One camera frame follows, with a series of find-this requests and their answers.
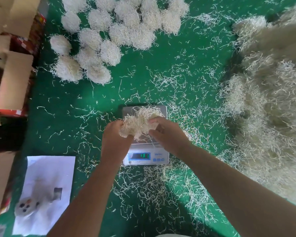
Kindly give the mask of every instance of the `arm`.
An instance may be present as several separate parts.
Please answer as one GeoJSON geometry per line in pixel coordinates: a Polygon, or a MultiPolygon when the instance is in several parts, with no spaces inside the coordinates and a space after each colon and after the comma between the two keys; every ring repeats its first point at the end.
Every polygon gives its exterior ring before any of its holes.
{"type": "Polygon", "coordinates": [[[106,126],[100,164],[47,237],[98,236],[114,178],[134,139],[119,135],[122,124],[119,120],[106,126]]]}
{"type": "Polygon", "coordinates": [[[167,151],[197,175],[242,237],[296,236],[296,206],[192,145],[178,124],[162,117],[150,130],[167,151]]]}

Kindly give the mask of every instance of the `white paper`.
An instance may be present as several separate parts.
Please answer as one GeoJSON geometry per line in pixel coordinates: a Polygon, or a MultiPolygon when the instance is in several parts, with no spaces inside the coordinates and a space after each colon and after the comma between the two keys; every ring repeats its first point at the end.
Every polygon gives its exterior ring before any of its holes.
{"type": "Polygon", "coordinates": [[[16,216],[12,235],[46,235],[65,211],[70,201],[75,156],[28,156],[27,171],[20,199],[52,199],[54,188],[62,188],[60,200],[54,200],[34,213],[24,224],[16,216]]]}

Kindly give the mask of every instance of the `green tabletop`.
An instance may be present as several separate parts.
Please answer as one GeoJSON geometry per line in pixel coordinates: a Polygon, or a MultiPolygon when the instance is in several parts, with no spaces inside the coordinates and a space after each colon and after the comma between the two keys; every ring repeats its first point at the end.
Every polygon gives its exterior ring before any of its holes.
{"type": "MultiPolygon", "coordinates": [[[[237,61],[233,55],[232,41],[236,37],[231,25],[251,15],[272,17],[296,4],[296,0],[185,1],[190,3],[190,13],[182,19],[179,35],[156,33],[155,44],[148,51],[122,47],[121,62],[116,67],[108,67],[111,83],[102,86],[87,79],[78,84],[62,83],[49,72],[56,59],[48,42],[50,35],[59,33],[69,37],[72,55],[79,50],[77,35],[69,36],[62,29],[61,0],[50,0],[30,101],[28,130],[21,156],[14,163],[16,178],[12,203],[9,211],[0,216],[0,224],[7,226],[5,236],[12,234],[14,206],[22,192],[26,156],[76,156],[71,193],[71,199],[74,198],[100,158],[105,125],[109,120],[121,118],[122,107],[126,105],[167,105],[168,117],[192,133],[196,144],[215,155],[228,149],[225,136],[229,132],[220,118],[218,107],[222,100],[217,98],[217,93],[220,81],[237,61]]],[[[165,0],[159,0],[160,7],[164,8],[164,3],[165,0]]],[[[88,26],[86,15],[80,13],[79,16],[81,26],[88,26]]],[[[182,170],[178,160],[172,160],[174,167],[167,174],[175,176],[175,181],[162,184],[159,180],[160,189],[165,187],[167,193],[160,206],[140,197],[147,192],[147,186],[131,187],[131,182],[138,183],[150,169],[122,167],[114,184],[115,193],[112,192],[108,200],[100,236],[153,237],[161,232],[190,236],[237,235],[212,199],[201,206],[199,201],[191,201],[204,190],[198,189],[190,170],[182,170]]],[[[152,192],[146,194],[155,195],[154,191],[158,191],[156,186],[151,189],[152,192]]]]}

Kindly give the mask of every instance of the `scale control panel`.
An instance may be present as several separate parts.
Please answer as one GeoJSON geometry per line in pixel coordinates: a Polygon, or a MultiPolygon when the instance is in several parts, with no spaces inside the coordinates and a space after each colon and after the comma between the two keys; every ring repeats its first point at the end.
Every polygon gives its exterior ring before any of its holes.
{"type": "Polygon", "coordinates": [[[124,165],[159,165],[169,163],[169,152],[160,145],[132,144],[124,165]]]}

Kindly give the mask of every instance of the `weighing scale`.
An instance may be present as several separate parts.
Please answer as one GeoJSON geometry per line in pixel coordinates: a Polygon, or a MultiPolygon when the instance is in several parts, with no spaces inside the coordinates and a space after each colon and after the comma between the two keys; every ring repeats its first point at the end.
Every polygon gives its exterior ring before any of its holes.
{"type": "MultiPolygon", "coordinates": [[[[159,108],[161,113],[167,117],[165,105],[153,105],[159,108]]],[[[133,116],[141,106],[124,107],[123,118],[127,115],[133,116]]],[[[169,163],[169,152],[167,152],[155,139],[141,135],[140,140],[131,144],[130,149],[123,160],[124,165],[160,165],[169,163]]]]}

